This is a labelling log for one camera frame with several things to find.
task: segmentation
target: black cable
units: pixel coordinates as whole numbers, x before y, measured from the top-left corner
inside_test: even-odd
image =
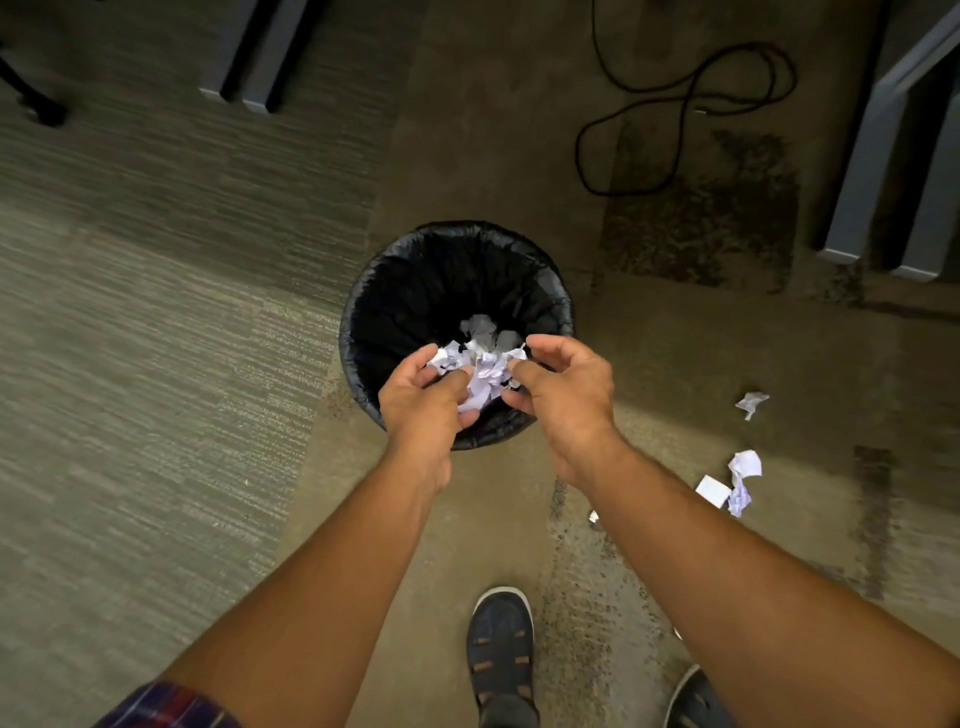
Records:
[[[693,101],[719,101],[725,104],[730,104],[734,107],[732,109],[715,109],[713,107],[698,106],[695,108],[697,113],[702,113],[707,116],[736,116],[741,113],[750,113],[751,111],[756,111],[757,109],[763,109],[763,107],[768,107],[772,104],[778,104],[791,93],[793,93],[794,89],[797,87],[797,66],[784,51],[782,51],[773,43],[766,42],[738,43],[737,45],[730,45],[726,48],[721,48],[720,50],[710,54],[700,65],[698,65],[688,74],[682,76],[676,81],[671,81],[668,84],[647,87],[631,86],[623,81],[620,81],[616,76],[613,75],[613,72],[610,70],[610,67],[604,60],[603,53],[600,51],[600,43],[597,41],[597,0],[590,0],[590,35],[593,39],[593,50],[596,53],[597,62],[600,64],[600,69],[603,71],[604,76],[607,77],[610,83],[615,85],[621,91],[646,95],[651,93],[659,93],[661,91],[669,91],[673,88],[677,88],[677,86],[687,84],[686,90],[681,95],[655,96],[653,98],[638,99],[630,104],[627,104],[627,106],[623,107],[622,109],[618,109],[617,111],[609,113],[606,116],[601,116],[599,119],[594,119],[580,130],[580,132],[577,134],[576,144],[574,145],[574,162],[577,165],[577,174],[580,176],[580,182],[583,184],[587,192],[593,195],[598,195],[599,197],[633,197],[637,195],[653,195],[657,192],[661,192],[673,181],[673,179],[677,176],[677,169],[680,167],[680,157],[684,152],[686,113]],[[728,56],[733,56],[739,53],[746,53],[756,56],[766,64],[767,74],[770,78],[766,93],[760,97],[754,97],[736,96],[734,94],[723,93],[721,91],[697,90],[697,84],[700,82],[701,77],[710,69],[711,66]],[[789,78],[786,90],[782,91],[781,93],[775,93],[779,81],[777,74],[777,61],[780,61],[780,63],[786,67]],[[587,132],[594,127],[600,126],[601,124],[606,124],[608,121],[612,121],[618,116],[622,116],[628,111],[632,111],[633,109],[637,109],[639,107],[651,106],[653,104],[676,103],[680,104],[680,123],[677,131],[677,153],[673,157],[673,164],[670,166],[670,171],[667,172],[666,177],[652,187],[639,187],[637,189],[603,190],[597,189],[587,181],[587,176],[584,174],[583,164],[581,163],[581,147],[583,145],[584,136],[587,134]]]

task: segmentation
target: person's right hand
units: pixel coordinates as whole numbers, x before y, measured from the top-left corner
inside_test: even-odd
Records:
[[[569,336],[527,337],[534,361],[514,359],[510,371],[529,394],[504,390],[502,398],[540,420],[561,480],[581,490],[590,458],[605,438],[618,437],[613,425],[613,369],[610,362]]]

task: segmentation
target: black trash can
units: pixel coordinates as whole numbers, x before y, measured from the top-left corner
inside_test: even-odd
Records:
[[[340,322],[340,361],[353,398],[381,427],[377,393],[400,361],[424,344],[466,343],[474,314],[497,330],[573,335],[573,304],[550,256],[492,223],[431,223],[399,238],[353,285]],[[495,400],[453,449],[516,435],[534,418]]]

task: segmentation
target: crumpled paper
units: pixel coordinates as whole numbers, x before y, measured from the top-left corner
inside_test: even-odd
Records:
[[[760,465],[759,455],[751,449],[746,449],[734,455],[727,467],[730,468],[733,481],[733,492],[730,494],[728,507],[732,516],[740,518],[743,509],[750,505],[752,500],[743,484],[743,478],[763,475],[763,466]]]
[[[704,475],[697,485],[696,493],[709,500],[717,508],[723,508],[723,504],[730,497],[731,490],[715,477]]]
[[[520,335],[516,331],[496,334],[496,326],[489,316],[472,316],[460,324],[460,330],[470,340],[463,346],[451,341],[437,350],[428,366],[436,368],[442,375],[467,364],[473,367],[473,376],[467,384],[469,396],[459,407],[461,412],[469,412],[483,409],[506,388],[516,389],[519,383],[511,378],[507,363],[512,359],[526,359],[527,354]]]
[[[767,401],[770,399],[770,395],[764,392],[748,392],[743,396],[743,399],[740,400],[734,407],[739,407],[744,412],[747,413],[747,416],[744,418],[748,422],[750,418],[754,416],[756,412],[756,406],[762,401]]]

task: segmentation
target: dark blue sandal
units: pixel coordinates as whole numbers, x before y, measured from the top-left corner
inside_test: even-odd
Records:
[[[694,665],[673,692],[663,728],[736,728],[736,721],[713,691],[707,675]]]
[[[467,664],[477,707],[495,695],[516,695],[534,711],[534,622],[519,589],[495,587],[473,608],[467,630]]]

